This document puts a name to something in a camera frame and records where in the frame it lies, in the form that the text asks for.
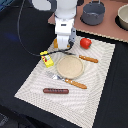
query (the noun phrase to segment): black table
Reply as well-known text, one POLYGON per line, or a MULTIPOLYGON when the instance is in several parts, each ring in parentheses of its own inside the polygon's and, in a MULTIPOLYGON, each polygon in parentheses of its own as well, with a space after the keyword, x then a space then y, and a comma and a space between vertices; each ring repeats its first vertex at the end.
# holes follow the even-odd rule
MULTIPOLYGON (((21 46, 17 35, 18 13, 19 8, 7 8, 0 14, 0 105, 54 128, 79 128, 14 97, 41 59, 21 46)), ((32 53, 47 50, 56 37, 55 26, 48 24, 51 15, 33 8, 23 9, 20 35, 32 53)), ((81 32, 77 35, 116 44, 93 128, 128 128, 128 44, 81 32)))

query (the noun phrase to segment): yellow object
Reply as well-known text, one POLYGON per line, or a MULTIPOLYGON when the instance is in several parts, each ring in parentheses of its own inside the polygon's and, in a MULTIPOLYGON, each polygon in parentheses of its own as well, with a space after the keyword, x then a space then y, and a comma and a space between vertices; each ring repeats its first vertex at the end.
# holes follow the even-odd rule
POLYGON ((57 39, 54 39, 54 48, 58 48, 57 39))
MULTIPOLYGON (((44 51, 44 52, 41 52, 40 55, 44 55, 44 54, 47 54, 47 53, 48 53, 47 51, 44 51)), ((51 59, 50 55, 44 55, 44 56, 41 56, 41 58, 43 59, 47 68, 54 65, 54 62, 51 59)))

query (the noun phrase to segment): wooden plate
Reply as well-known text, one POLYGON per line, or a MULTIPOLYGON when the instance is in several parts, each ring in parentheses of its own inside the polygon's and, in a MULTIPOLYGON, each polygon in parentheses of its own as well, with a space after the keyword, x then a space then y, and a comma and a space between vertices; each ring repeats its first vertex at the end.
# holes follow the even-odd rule
POLYGON ((80 58, 68 55, 58 61, 57 71, 64 78, 74 79, 84 72, 84 63, 80 58))

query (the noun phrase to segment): white object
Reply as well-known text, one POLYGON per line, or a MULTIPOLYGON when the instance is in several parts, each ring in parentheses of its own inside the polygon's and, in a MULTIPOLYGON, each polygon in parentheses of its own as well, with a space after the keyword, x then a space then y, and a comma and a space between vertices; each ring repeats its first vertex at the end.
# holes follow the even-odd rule
POLYGON ((32 3, 38 10, 47 11, 51 9, 51 3, 47 0, 32 0, 32 3))
POLYGON ((121 26, 128 30, 128 4, 118 9, 118 16, 121 26))
MULTIPOLYGON (((56 0, 57 9, 55 11, 55 34, 59 49, 67 49, 69 37, 74 25, 76 6, 78 0, 56 0)), ((51 3, 47 0, 32 0, 34 7, 38 10, 50 10, 51 3)))
MULTIPOLYGON (((44 75, 46 71, 57 74, 56 66, 46 68, 40 60, 15 97, 38 107, 38 109, 51 112, 81 128, 92 128, 115 44, 91 39, 93 42, 91 49, 86 51, 79 47, 79 41, 82 38, 76 36, 76 42, 70 52, 86 54, 99 60, 99 63, 84 61, 87 63, 85 73, 75 79, 76 82, 85 84, 87 89, 80 89, 61 80, 47 77, 44 75), (68 88, 69 94, 59 96, 44 94, 42 90, 49 87, 68 88)), ((54 51, 53 45, 49 47, 48 52, 50 51, 54 51)), ((63 56, 65 55, 62 53, 51 55, 55 65, 63 56)))

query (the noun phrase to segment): hot dog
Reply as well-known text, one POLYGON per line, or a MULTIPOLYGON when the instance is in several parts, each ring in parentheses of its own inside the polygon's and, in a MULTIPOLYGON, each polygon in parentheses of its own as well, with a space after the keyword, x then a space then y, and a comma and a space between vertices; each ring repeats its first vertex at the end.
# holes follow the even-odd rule
POLYGON ((54 94, 68 94, 68 89, 55 89, 55 88, 45 88, 43 89, 44 93, 54 93, 54 94))

